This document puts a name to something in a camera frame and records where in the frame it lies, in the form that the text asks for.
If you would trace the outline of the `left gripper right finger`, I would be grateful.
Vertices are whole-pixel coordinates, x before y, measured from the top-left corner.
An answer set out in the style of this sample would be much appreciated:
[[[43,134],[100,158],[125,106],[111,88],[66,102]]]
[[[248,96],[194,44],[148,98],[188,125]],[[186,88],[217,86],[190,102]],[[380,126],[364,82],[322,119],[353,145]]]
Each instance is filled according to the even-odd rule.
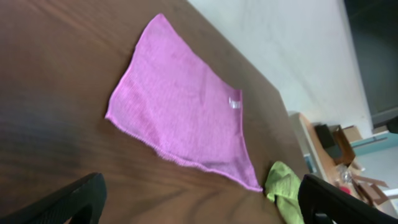
[[[397,219],[341,191],[312,174],[304,175],[298,192],[305,224],[397,224]]]

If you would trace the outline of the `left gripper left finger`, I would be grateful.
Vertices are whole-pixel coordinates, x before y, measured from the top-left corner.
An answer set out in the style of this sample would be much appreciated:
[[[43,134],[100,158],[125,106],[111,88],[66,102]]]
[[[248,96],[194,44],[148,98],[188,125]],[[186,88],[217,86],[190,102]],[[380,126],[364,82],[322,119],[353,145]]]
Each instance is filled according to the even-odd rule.
[[[98,223],[106,197],[104,177],[94,172],[1,218],[1,223]]]

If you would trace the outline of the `purple microfibre cloth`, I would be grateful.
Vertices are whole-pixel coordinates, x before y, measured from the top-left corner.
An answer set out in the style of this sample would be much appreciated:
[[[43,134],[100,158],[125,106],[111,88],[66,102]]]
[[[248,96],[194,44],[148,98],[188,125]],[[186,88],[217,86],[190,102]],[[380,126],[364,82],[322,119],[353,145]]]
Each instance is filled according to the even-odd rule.
[[[261,191],[244,140],[241,90],[197,56],[163,14],[139,38],[106,119],[163,159]]]

